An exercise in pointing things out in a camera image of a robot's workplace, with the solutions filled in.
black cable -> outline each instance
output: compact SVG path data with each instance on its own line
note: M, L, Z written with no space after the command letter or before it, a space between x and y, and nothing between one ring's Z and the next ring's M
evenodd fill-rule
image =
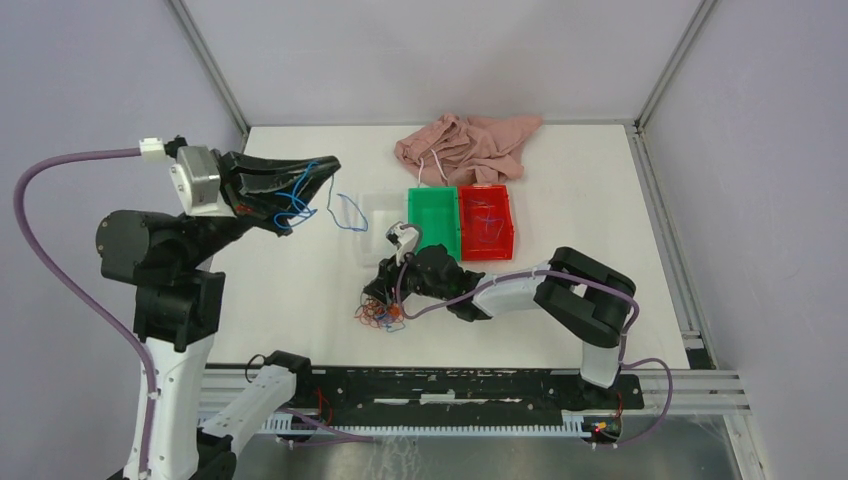
M253 380L251 380L250 377L247 376L247 370L250 368L250 365L253 364L253 361L259 357L262 357L263 362L265 361L265 355L257 353L256 355L250 357L250 360L247 361L247 365L244 366L244 379L247 380L247 383L253 383Z

gray floor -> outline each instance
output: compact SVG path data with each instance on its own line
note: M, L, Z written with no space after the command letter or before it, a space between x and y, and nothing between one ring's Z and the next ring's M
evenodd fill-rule
M650 418L625 420L625 437ZM289 451L256 437L239 458L239 480L258 479L740 479L721 417L670 418L644 442L592 452L569 438L386 437Z

crumpled towel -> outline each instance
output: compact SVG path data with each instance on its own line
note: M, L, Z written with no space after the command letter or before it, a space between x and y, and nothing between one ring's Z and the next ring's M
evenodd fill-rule
M524 141L541 125L539 116L469 116L462 121L448 113L400 140L395 145L395 156L413 175L420 176L421 182L432 187L503 183L524 174Z

white cable connector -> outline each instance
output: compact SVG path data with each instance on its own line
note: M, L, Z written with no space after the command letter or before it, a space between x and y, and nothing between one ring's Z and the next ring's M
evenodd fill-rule
M165 154L165 143L161 138L143 138L138 142L138 148L141 150L141 158L145 162L168 162L171 161L168 155Z

metal frame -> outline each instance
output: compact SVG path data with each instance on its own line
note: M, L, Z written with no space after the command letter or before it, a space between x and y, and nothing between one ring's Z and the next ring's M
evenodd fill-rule
M166 3L185 33L194 54L213 87L224 102L233 123L241 132L241 150L243 151L248 140L250 124L245 119L184 1L166 0ZM703 310L695 294L691 278L687 273L677 231L664 200L666 197L662 192L662 182L651 164L645 145L644 128L652 118L657 105L662 100L680 65L691 51L692 45L717 4L718 0L701 1L636 119L553 122L577 125L623 125L642 186L645 203L649 207L649 217L660 250L663 270L669 281L669 289L681 335L684 339L684 346L687 349L706 348L714 362L718 359L709 337ZM634 373L639 376L642 383L646 407L638 412L627 411L626 415L655 415L665 402L667 393L665 373L661 370L637 370ZM743 479L764 480L767 478L765 467L760 460L755 437L752 435L755 429L752 425L750 406L736 372L731 370L674 370L672 373L675 392L681 393L681 395L673 397L669 415L721 415L725 420L732 449ZM216 409L228 403L246 385L241 369L207 369L203 377L200 411L206 414L217 411ZM580 415L591 415L592 413L609 412L579 412ZM564 421L567 422L568 418L573 417L570 412L564 412Z

